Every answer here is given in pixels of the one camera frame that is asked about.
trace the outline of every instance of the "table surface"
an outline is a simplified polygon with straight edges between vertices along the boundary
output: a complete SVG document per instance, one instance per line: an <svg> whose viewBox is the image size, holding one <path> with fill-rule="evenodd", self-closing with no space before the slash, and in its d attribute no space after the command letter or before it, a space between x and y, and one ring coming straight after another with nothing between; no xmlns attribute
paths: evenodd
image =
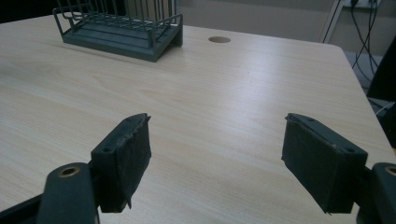
<svg viewBox="0 0 396 224"><path fill-rule="evenodd" d="M323 214L280 159L289 112L368 151L370 168L394 162L335 46L185 26L183 47L150 63L64 44L43 17L0 25L0 210L142 112L150 164L132 210L103 223L355 223L356 205Z"/></svg>

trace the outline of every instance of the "dish rack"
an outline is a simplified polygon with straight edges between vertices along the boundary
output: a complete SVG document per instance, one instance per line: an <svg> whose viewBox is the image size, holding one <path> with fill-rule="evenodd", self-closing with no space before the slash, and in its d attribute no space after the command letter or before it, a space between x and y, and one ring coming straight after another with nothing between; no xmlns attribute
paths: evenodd
<svg viewBox="0 0 396 224"><path fill-rule="evenodd" d="M183 44L176 0L57 0L53 9L64 43L157 62ZM70 28L64 32L62 16Z"/></svg>

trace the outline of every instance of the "wall outlet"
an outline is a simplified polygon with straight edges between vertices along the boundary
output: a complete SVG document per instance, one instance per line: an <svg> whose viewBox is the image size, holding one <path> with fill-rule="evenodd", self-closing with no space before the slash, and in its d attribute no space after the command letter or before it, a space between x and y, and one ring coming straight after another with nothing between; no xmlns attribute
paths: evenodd
<svg viewBox="0 0 396 224"><path fill-rule="evenodd" d="M351 2L352 2L351 0L345 0L344 7L351 7L352 6ZM373 7L377 7L381 3L381 0L359 0L356 7L371 8L372 3L373 3Z"/></svg>

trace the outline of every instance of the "white wall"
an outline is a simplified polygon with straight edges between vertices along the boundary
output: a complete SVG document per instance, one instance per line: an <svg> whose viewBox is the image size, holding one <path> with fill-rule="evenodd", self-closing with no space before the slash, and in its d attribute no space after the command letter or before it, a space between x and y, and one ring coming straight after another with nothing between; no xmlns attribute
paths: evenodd
<svg viewBox="0 0 396 224"><path fill-rule="evenodd" d="M368 32L368 9L356 9L355 17L363 37ZM371 49L374 55L384 55L393 37L396 36L396 1L382 0L378 7L377 17L371 34ZM361 42L352 20L349 8L344 8L336 23L330 44L340 46L343 50L358 52Z"/></svg>
<svg viewBox="0 0 396 224"><path fill-rule="evenodd" d="M192 26L318 41L332 0L178 0Z"/></svg>
<svg viewBox="0 0 396 224"><path fill-rule="evenodd" d="M320 40L333 0L177 0L186 25L271 35L306 41ZM367 32L369 12L356 12ZM372 35L373 54L383 55L396 35L396 0L382 0ZM330 43L359 51L360 43L348 9L343 9Z"/></svg>

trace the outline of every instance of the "floor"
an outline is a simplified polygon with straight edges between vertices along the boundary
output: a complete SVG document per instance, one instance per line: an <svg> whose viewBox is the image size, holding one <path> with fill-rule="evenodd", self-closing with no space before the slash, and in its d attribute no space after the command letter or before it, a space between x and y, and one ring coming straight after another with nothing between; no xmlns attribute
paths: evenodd
<svg viewBox="0 0 396 224"><path fill-rule="evenodd" d="M348 51L344 51L344 53L346 55L346 58L349 60L350 65L353 66L353 64L356 61L356 53L348 52ZM382 56L373 56L373 57L377 63L381 62ZM361 84L361 87L363 88L364 92L367 93L368 89L370 88L371 80L374 77L370 65L369 55L362 54L359 57L358 62L359 62L359 66L356 64L353 67L353 71L355 72L355 75L358 78L359 83ZM375 113L377 113L380 109L382 109L384 106L390 103L388 101L376 100L372 98L369 98L369 101Z"/></svg>

